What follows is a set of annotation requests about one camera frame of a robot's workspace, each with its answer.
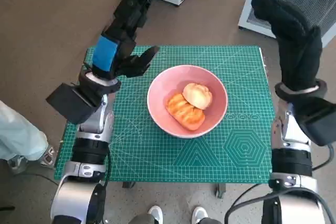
pink bowl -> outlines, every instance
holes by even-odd
[[[191,82],[207,86],[213,95],[211,105],[204,111],[205,121],[196,131],[181,126],[165,108],[167,101],[182,93]],[[210,71],[193,65],[164,70],[153,80],[147,94],[147,106],[154,122],[165,132],[181,138],[199,137],[211,131],[223,119],[227,105],[227,93],[222,82]]]

light blue pants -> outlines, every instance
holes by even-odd
[[[47,148],[46,135],[0,101],[0,159],[9,160],[20,155],[35,161]]]

gray floor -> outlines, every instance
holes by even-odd
[[[139,31],[139,45],[259,45],[265,56],[270,86],[280,80],[277,44],[263,35],[237,29],[245,0],[185,0],[176,8],[155,1],[149,20]],[[45,97],[61,82],[76,81],[85,49],[93,45],[111,19],[119,0],[0,0],[0,55],[2,60],[0,99],[43,130],[50,143],[58,146],[65,120]],[[334,52],[336,40],[324,49],[319,77],[329,84],[327,98],[336,101]],[[314,148],[317,164],[327,156]],[[316,172],[321,195],[336,212],[336,162]],[[52,171],[32,166],[31,171],[52,177]],[[35,177],[10,177],[1,169],[0,204],[17,209],[0,215],[0,223],[49,223],[55,186]],[[224,219],[233,200],[249,185],[228,185],[224,200],[213,197],[210,184],[138,183],[132,190],[120,183],[108,188],[106,219],[127,223],[134,215],[158,204],[165,223],[189,223],[196,205],[208,209],[211,217]],[[268,192],[262,186],[249,194]],[[237,211],[231,223],[259,223],[261,204]]]

bread roll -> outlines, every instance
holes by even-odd
[[[183,127],[190,131],[196,131],[205,120],[203,110],[188,103],[182,94],[171,97],[166,109]]]
[[[183,96],[187,102],[201,110],[205,110],[212,102],[211,92],[200,84],[189,83],[183,90]]]

green cutting mat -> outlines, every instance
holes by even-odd
[[[148,47],[136,47],[140,55]],[[86,60],[91,63],[94,48]],[[264,64],[256,46],[162,46],[143,77],[121,77],[111,137],[114,181],[266,183],[270,172],[270,128],[274,118]],[[197,65],[217,75],[228,92],[228,110],[208,134],[172,137],[151,119],[146,96],[163,70]],[[71,157],[76,127],[67,124],[55,178]]]

